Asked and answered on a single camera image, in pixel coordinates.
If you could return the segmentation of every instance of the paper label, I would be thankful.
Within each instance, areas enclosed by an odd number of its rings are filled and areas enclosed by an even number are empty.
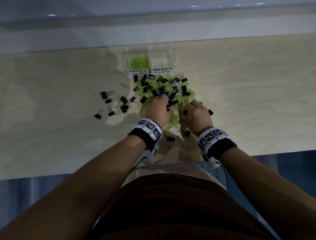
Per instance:
[[[152,68],[151,69],[151,74],[157,75],[157,74],[164,74],[164,73],[173,73],[174,72],[174,67],[161,67],[161,68]]]
[[[144,74],[148,75],[148,73],[149,73],[148,69],[137,69],[137,70],[129,70],[129,71],[128,71],[128,74],[129,74],[130,76],[134,76],[134,75],[144,75]]]

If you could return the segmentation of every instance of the table surface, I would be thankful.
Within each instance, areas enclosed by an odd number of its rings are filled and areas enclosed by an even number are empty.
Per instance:
[[[316,149],[315,34],[173,45],[176,71],[243,151]],[[0,179],[74,172],[126,136],[140,119],[137,109],[108,117],[100,95],[115,91],[112,106],[133,95],[125,48],[0,55]],[[194,139],[172,132],[176,142],[162,142],[156,163],[198,160]]]

